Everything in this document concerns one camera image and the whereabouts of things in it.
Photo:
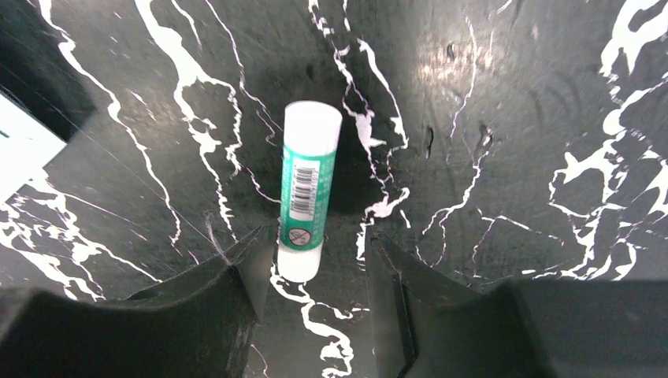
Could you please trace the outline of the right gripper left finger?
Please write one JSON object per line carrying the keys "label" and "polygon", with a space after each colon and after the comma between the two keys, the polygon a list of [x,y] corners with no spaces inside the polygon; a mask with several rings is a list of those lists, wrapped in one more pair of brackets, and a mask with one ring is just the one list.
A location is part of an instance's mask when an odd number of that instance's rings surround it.
{"label": "right gripper left finger", "polygon": [[4,377],[241,377],[262,320],[274,228],[123,300],[1,291]]}

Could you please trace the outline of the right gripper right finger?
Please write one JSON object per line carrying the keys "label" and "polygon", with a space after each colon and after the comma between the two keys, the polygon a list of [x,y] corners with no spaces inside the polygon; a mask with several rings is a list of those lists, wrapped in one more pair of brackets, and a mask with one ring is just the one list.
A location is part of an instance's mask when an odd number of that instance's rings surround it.
{"label": "right gripper right finger", "polygon": [[664,280],[510,280],[476,292],[369,237],[381,377],[664,377]]}

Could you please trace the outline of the green white marker pen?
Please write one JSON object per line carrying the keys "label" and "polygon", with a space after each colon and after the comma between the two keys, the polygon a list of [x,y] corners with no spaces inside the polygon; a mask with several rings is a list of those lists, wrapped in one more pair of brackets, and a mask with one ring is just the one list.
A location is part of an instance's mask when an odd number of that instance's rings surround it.
{"label": "green white marker pen", "polygon": [[294,283],[312,280],[320,267],[342,119],[323,102],[285,107],[277,268]]}

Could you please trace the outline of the teal paper envelope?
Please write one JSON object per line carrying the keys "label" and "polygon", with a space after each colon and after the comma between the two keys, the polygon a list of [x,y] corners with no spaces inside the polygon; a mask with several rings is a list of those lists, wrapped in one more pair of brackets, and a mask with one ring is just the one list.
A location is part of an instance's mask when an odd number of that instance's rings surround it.
{"label": "teal paper envelope", "polygon": [[5,94],[1,95],[1,201],[7,201],[67,143]]}

